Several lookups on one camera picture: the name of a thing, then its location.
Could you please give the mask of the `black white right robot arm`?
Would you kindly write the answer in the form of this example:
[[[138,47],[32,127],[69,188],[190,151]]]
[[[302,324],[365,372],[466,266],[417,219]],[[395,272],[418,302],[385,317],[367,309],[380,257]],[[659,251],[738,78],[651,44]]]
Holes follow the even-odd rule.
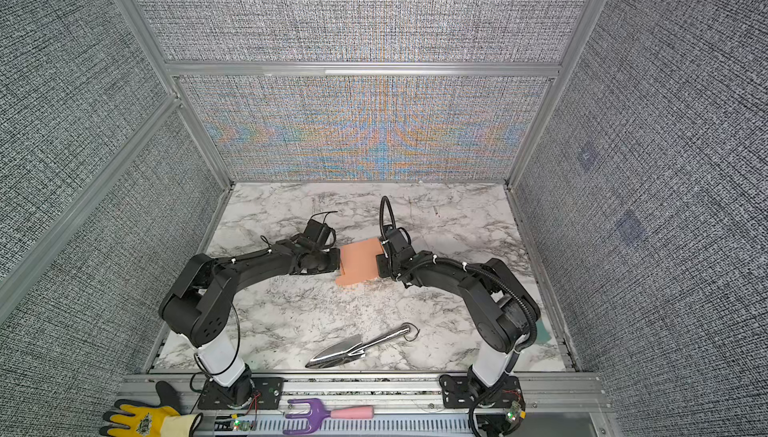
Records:
[[[482,339],[469,376],[483,389],[501,384],[538,337],[541,310],[528,291],[497,258],[467,263],[416,251],[408,232],[396,223],[386,196],[380,201],[378,226],[379,276],[405,287],[436,288],[460,297]]]

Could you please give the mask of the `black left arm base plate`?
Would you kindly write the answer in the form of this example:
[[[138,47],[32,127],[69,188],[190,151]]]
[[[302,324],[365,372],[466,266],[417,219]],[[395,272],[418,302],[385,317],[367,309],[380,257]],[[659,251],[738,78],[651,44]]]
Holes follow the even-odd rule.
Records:
[[[280,377],[242,377],[231,387],[206,382],[197,407],[200,410],[277,410],[285,380]]]

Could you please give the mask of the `purple pink garden fork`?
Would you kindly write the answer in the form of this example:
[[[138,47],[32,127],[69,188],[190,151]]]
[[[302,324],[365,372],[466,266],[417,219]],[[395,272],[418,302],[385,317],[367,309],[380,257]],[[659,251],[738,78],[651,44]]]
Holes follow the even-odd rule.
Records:
[[[305,422],[302,428],[284,430],[283,434],[286,436],[311,435],[319,431],[328,419],[371,420],[375,416],[374,407],[370,405],[328,409],[318,398],[289,399],[288,404],[291,406],[306,405],[307,411],[284,415],[288,420],[303,420]]]

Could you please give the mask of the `yellow black work glove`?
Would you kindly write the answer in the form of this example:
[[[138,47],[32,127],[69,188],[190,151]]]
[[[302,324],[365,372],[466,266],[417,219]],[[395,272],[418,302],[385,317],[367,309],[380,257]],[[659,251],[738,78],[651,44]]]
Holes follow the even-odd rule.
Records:
[[[119,399],[102,418],[105,424],[100,436],[166,437],[192,436],[203,421],[204,414],[184,413],[180,395],[166,381],[155,384],[159,403]]]

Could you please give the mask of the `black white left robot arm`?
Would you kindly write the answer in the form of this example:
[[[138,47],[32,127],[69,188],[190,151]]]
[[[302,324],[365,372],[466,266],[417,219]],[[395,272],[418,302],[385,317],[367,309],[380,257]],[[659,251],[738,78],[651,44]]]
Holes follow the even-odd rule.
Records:
[[[238,256],[191,257],[158,309],[169,329],[194,349],[199,371],[227,390],[249,371],[240,357],[242,339],[233,344],[225,331],[229,318],[237,315],[236,296],[275,277],[327,274],[341,266],[336,230],[317,215],[291,237],[262,241],[265,248]]]

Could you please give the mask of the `silver metal garden trowel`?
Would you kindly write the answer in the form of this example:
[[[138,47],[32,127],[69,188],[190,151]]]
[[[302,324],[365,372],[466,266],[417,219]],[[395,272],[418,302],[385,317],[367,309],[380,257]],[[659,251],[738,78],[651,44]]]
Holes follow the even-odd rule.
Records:
[[[340,367],[362,359],[369,348],[382,345],[398,338],[403,338],[406,342],[412,342],[418,337],[419,333],[420,329],[415,324],[405,322],[398,327],[389,329],[368,340],[364,340],[361,335],[354,335],[343,341],[337,342],[313,356],[305,364],[305,368],[310,370],[323,370]]]

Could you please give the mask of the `green sponge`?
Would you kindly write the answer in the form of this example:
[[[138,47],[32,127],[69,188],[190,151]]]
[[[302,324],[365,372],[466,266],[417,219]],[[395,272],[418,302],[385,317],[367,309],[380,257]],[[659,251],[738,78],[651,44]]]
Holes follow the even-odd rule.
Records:
[[[547,330],[545,323],[542,320],[539,320],[536,322],[536,329],[537,329],[537,338],[535,343],[537,345],[547,344],[551,339],[551,335]]]

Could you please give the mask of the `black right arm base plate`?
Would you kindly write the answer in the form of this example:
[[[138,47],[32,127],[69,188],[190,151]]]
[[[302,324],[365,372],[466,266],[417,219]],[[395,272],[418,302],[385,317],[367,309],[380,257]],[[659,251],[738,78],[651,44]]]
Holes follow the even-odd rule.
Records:
[[[438,378],[443,406],[447,409],[469,409],[486,390],[479,379],[469,374],[442,374]],[[480,408],[510,408],[514,403],[525,409],[525,399],[520,381],[516,376],[504,374],[501,387],[487,397]]]

